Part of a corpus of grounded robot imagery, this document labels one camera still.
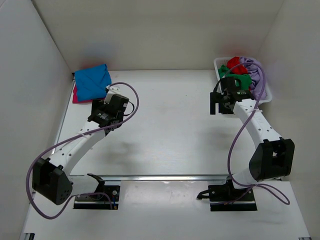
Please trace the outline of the green t shirt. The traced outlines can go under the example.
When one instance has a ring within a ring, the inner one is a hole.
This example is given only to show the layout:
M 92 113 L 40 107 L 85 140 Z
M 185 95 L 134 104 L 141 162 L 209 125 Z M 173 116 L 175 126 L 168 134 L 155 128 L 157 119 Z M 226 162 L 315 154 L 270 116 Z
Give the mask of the green t shirt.
M 236 79 L 235 85 L 237 87 L 239 87 L 240 86 L 239 83 L 241 83 L 242 90 L 250 90 L 251 89 L 252 79 L 248 74 L 233 74 L 233 73 L 225 74 L 228 70 L 229 70 L 229 68 L 223 64 L 218 69 L 219 77 L 221 79 L 225 78 L 225 77 L 234 77 Z

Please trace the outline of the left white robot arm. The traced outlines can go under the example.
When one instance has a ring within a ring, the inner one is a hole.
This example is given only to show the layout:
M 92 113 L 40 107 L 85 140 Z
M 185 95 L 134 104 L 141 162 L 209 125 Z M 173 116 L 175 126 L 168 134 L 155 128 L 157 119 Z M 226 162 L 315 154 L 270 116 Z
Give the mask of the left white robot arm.
M 113 94 L 107 103 L 92 102 L 91 115 L 82 127 L 80 137 L 63 144 L 48 158 L 40 158 L 32 168 L 32 188 L 56 205 L 71 195 L 88 193 L 93 199 L 104 195 L 103 180 L 92 173 L 71 177 L 80 159 L 110 131 L 120 127 L 129 99 Z

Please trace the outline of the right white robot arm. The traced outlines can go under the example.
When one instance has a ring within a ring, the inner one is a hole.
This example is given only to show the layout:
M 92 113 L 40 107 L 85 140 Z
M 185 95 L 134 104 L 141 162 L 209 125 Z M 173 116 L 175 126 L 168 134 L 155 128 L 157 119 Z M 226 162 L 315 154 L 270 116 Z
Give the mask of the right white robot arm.
M 273 129 L 258 107 L 259 100 L 241 86 L 241 82 L 234 77 L 223 77 L 210 93 L 211 105 L 218 104 L 229 109 L 242 122 L 228 151 L 228 177 L 221 185 L 222 192 L 215 194 L 220 197 L 217 203 L 230 205 L 241 200 L 253 188 L 262 188 L 283 204 L 289 205 L 290 200 L 283 192 L 263 181 L 288 176 L 291 173 L 295 144 L 290 138 L 283 138 Z M 247 168 L 232 173 L 232 152 L 243 130 L 248 131 L 255 151 Z

